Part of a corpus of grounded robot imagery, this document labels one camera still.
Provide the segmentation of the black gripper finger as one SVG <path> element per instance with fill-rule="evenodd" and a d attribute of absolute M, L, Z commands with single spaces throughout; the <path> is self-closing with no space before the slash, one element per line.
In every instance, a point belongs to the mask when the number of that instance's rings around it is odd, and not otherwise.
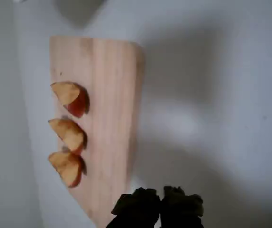
<path fill-rule="evenodd" d="M 132 194 L 122 194 L 111 214 L 115 217 L 108 228 L 153 228 L 160 215 L 161 200 L 157 190 L 138 188 Z"/>
<path fill-rule="evenodd" d="M 181 187 L 164 186 L 161 201 L 162 228 L 202 228 L 204 213 L 200 195 L 186 195 Z"/>

